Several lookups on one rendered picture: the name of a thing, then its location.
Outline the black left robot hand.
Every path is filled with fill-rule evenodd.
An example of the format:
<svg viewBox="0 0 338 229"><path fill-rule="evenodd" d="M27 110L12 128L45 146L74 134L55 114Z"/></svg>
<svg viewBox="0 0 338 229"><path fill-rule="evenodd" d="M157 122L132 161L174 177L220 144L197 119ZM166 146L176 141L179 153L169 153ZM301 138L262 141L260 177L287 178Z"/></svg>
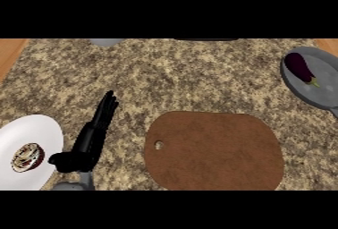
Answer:
<svg viewBox="0 0 338 229"><path fill-rule="evenodd" d="M55 153L49 157L48 162L56 166L56 170L61 173L86 173L93 170L101 157L107 130L118 105L120 102L111 90L101 100L93 120L82 128L71 151Z"/></svg>

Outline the brown wooden cutting board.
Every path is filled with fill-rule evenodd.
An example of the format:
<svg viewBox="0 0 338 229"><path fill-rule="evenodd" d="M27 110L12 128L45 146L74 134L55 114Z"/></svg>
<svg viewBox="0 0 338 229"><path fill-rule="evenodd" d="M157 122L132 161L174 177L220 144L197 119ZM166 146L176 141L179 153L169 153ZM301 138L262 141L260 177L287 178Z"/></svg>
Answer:
<svg viewBox="0 0 338 229"><path fill-rule="evenodd" d="M284 176L278 138L250 114L163 114L146 133L145 165L170 190L273 190Z"/></svg>

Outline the dark purple eggplant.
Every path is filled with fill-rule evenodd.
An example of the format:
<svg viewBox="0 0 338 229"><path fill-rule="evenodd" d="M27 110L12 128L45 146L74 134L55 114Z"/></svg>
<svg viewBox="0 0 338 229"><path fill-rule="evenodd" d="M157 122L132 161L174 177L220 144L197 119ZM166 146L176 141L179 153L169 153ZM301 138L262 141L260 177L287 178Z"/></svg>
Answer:
<svg viewBox="0 0 338 229"><path fill-rule="evenodd" d="M298 53L284 57L284 64L294 76L307 84L319 87L318 78L307 67L306 58Z"/></svg>

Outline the grey metal pan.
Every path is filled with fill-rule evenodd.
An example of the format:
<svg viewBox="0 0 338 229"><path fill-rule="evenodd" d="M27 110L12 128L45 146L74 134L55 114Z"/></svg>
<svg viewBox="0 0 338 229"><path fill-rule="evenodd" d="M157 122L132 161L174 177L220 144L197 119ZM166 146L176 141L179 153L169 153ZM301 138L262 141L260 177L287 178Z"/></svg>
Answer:
<svg viewBox="0 0 338 229"><path fill-rule="evenodd" d="M338 119L338 57L315 47L297 47L291 53L304 57L318 84L304 83L285 66L285 61L281 61L284 83L306 103L329 110Z"/></svg>

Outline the white round plate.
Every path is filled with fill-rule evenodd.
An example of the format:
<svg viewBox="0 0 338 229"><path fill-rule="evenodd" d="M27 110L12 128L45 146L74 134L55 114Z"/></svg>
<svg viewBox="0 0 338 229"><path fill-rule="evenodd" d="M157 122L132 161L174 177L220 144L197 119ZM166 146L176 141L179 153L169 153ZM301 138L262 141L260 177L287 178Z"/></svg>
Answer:
<svg viewBox="0 0 338 229"><path fill-rule="evenodd" d="M18 173L11 165L17 151L28 143L37 143L45 160L31 170ZM55 171L49 157L62 151L64 134L55 119L33 114L12 121L0 129L0 191L39 191Z"/></svg>

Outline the pale grey rounded object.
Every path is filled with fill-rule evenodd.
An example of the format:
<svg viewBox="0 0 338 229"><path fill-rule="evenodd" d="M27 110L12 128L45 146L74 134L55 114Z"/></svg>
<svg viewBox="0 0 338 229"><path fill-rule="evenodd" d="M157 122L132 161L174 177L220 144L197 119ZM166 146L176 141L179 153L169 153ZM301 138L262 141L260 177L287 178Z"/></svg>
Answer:
<svg viewBox="0 0 338 229"><path fill-rule="evenodd" d="M112 47L123 41L123 38L92 38L90 42L99 47Z"/></svg>

